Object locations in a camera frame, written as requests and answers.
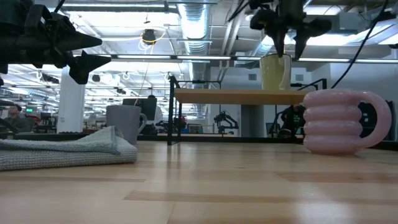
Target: pink mug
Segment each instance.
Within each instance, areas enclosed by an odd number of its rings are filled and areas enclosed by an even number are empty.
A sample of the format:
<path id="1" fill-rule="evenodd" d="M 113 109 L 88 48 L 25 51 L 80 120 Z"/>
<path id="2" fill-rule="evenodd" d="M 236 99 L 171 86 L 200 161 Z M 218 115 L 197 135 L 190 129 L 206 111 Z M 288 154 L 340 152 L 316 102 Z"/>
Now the pink mug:
<path id="1" fill-rule="evenodd" d="M 374 131 L 360 138 L 360 101 L 372 104 L 377 113 Z M 367 91 L 329 89 L 305 95 L 304 146 L 315 154 L 352 155 L 381 142 L 391 128 L 391 110 L 380 96 Z"/>

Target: ceiling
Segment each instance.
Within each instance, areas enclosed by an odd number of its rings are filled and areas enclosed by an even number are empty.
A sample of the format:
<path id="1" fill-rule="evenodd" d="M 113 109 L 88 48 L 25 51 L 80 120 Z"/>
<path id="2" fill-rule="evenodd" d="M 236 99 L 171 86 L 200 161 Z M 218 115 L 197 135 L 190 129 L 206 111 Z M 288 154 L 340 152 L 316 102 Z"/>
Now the ceiling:
<path id="1" fill-rule="evenodd" d="M 137 1 L 66 0 L 65 4 L 93 3 L 100 5 L 113 2 L 120 4 L 121 2 L 136 3 Z M 172 1 L 169 2 L 171 2 L 169 7 L 176 9 L 175 4 Z M 305 11 L 309 15 L 337 15 L 343 12 L 357 14 L 358 12 L 371 11 L 379 7 L 382 2 L 376 0 L 313 0 L 310 1 Z M 51 10 L 56 5 L 57 0 L 36 0 L 36 4 L 38 3 L 46 4 Z M 159 3 L 162 4 L 162 1 L 140 1 L 140 4 L 144 6 L 145 4 Z M 244 15 L 240 22 L 237 20 L 233 22 L 230 35 L 225 39 L 225 33 L 228 30 L 226 19 L 236 7 L 236 3 L 237 1 L 235 0 L 221 0 L 218 4 L 211 4 L 210 34 L 206 39 L 210 43 L 210 55 L 222 54 L 225 41 L 228 46 L 232 44 L 231 55 L 240 52 L 250 52 L 264 38 L 261 31 L 249 28 L 249 19 L 246 19 L 246 17 L 249 18 L 250 12 L 247 12 L 247 15 Z M 65 6 L 61 8 L 61 12 L 70 18 L 78 31 L 103 39 L 102 46 L 85 49 L 89 54 L 186 54 L 184 44 L 186 38 L 180 26 L 181 18 L 176 13 L 152 12 L 149 7 L 146 7 L 147 10 L 142 12 L 134 12 L 128 7 L 118 8 L 118 11 L 113 10 L 112 7 L 102 7 L 100 10 L 96 9 L 96 11 L 91 9 L 91 7 L 83 6 Z M 154 29 L 156 37 L 159 38 L 153 49 L 141 44 L 140 35 L 145 29 Z M 355 46 L 309 45 L 302 57 L 350 58 L 356 49 L 357 47 Z M 294 46 L 288 45 L 286 52 L 293 54 Z M 386 45 L 369 45 L 364 48 L 361 57 L 382 58 L 389 53 L 390 50 Z M 314 67 L 312 63 L 295 63 L 295 66 L 301 67 L 307 72 L 311 72 Z M 219 69 L 220 67 L 218 66 L 211 68 L 211 79 L 217 79 L 215 74 L 218 74 Z M 234 80 L 240 80 L 233 77 L 241 73 L 242 70 L 247 71 L 245 68 L 229 68 L 226 73 L 226 81 L 234 82 Z M 60 85 L 43 81 L 43 74 L 56 78 L 59 82 L 62 81 L 62 71 L 52 65 L 46 65 L 40 70 L 32 65 L 10 65 L 9 74 L 1 74 L 1 77 L 6 85 L 23 86 L 23 88 L 3 88 L 0 91 L 2 94 L 1 98 L 9 98 L 13 101 L 19 99 L 18 102 L 22 106 L 33 103 L 39 108 L 39 111 L 56 111 Z M 94 82 L 91 79 L 93 75 L 99 75 L 101 81 Z M 125 97 L 146 97 L 153 94 L 158 96 L 164 115 L 167 115 L 169 96 L 167 78 L 169 75 L 175 75 L 178 80 L 190 80 L 189 62 L 111 62 L 104 65 L 90 74 L 89 83 L 86 86 L 86 113 L 92 113 L 93 111 L 103 113 L 105 106 L 120 104 Z M 243 78 L 236 82 L 235 86 L 245 86 L 244 82 L 246 81 Z M 116 86 L 123 89 L 126 94 L 117 93 L 116 89 L 113 88 Z M 193 105 L 185 105 L 183 113 L 190 116 L 200 115 L 197 114 Z"/>

